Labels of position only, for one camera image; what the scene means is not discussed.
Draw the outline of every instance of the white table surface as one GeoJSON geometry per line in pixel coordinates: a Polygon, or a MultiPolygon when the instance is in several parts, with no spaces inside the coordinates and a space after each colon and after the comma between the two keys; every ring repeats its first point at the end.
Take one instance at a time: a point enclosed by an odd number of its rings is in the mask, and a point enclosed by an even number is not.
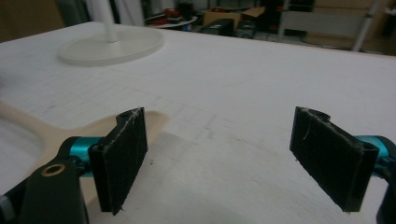
{"type": "MultiPolygon", "coordinates": [[[[345,214],[289,151],[294,108],[352,134],[396,142],[396,59],[161,30],[164,47],[130,63],[74,67],[58,48],[98,23],[0,44],[0,100],[59,128],[144,106],[171,120],[149,149],[124,212],[92,223],[375,223],[387,183],[372,178],[345,214]]],[[[40,141],[1,119],[0,193],[40,141]]]]}

